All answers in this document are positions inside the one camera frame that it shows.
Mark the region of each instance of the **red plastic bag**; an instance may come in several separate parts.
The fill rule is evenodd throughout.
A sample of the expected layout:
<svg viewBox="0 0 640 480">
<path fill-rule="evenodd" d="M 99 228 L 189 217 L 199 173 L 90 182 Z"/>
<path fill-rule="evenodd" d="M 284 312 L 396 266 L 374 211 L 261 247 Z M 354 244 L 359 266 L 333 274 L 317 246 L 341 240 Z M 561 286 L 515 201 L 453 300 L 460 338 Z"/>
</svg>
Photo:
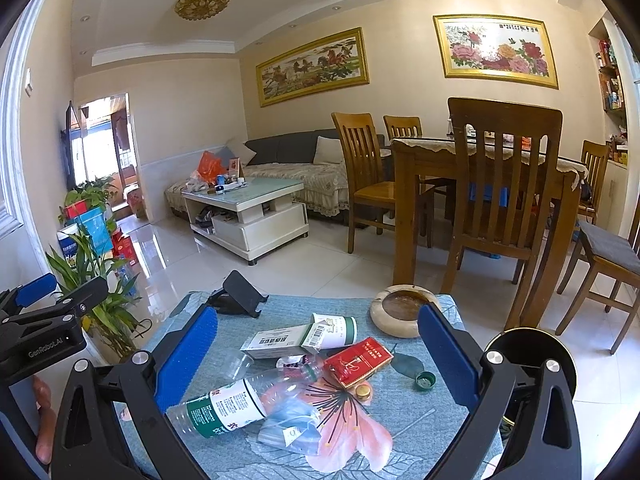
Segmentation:
<svg viewBox="0 0 640 480">
<path fill-rule="evenodd" d="M 216 177 L 226 173 L 226 168 L 222 167 L 222 159 L 216 157 L 211 152 L 203 152 L 200 163 L 198 164 L 198 173 L 205 182 L 215 183 Z"/>
</svg>

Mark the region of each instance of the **light switch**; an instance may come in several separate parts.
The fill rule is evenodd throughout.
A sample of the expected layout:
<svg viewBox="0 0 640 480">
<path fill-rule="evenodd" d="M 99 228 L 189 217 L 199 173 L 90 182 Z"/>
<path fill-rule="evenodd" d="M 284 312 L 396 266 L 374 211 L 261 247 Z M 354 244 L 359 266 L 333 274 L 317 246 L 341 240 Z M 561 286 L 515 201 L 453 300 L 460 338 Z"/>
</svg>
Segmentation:
<svg viewBox="0 0 640 480">
<path fill-rule="evenodd" d="M 31 68 L 28 68 L 24 75 L 24 91 L 31 97 L 31 92 L 33 92 L 33 86 L 31 86 Z"/>
</svg>

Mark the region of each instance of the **gold ceiling lamp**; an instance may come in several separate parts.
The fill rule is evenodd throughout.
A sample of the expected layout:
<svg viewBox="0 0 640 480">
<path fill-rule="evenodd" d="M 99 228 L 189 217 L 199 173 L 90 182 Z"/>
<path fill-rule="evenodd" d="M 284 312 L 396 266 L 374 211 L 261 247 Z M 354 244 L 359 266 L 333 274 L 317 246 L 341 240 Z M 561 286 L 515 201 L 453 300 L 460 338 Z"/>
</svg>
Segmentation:
<svg viewBox="0 0 640 480">
<path fill-rule="evenodd" d="M 174 10 L 185 20 L 206 20 L 222 12 L 229 0 L 178 0 Z"/>
</svg>

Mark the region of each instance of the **white pillow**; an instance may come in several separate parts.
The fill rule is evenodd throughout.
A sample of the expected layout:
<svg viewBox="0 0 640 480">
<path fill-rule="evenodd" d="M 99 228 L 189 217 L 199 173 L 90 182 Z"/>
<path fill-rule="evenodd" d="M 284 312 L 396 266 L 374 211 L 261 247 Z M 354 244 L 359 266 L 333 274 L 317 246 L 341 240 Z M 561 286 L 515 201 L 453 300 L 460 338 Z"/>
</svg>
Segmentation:
<svg viewBox="0 0 640 480">
<path fill-rule="evenodd" d="M 340 164 L 344 162 L 342 154 L 342 145 L 340 139 L 327 139 L 326 137 L 318 137 L 316 144 L 316 156 L 314 156 L 314 164 Z"/>
<path fill-rule="evenodd" d="M 233 154 L 240 159 L 240 163 L 246 166 L 251 159 L 254 158 L 256 152 L 251 148 L 244 145 L 244 142 L 240 142 L 239 139 L 231 139 L 226 146 L 233 152 Z"/>
</svg>

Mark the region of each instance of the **clear plastic bottle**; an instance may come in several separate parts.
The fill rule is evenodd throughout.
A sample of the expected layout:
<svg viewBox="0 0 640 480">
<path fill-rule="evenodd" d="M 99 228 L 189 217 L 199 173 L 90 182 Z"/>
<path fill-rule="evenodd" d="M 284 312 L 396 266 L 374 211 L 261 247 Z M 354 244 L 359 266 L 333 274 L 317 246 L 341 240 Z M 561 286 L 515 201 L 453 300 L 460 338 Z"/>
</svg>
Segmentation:
<svg viewBox="0 0 640 480">
<path fill-rule="evenodd" d="M 298 368 L 274 368 L 172 406 L 166 416 L 185 443 L 196 442 L 265 418 L 320 376 L 317 361 Z"/>
</svg>

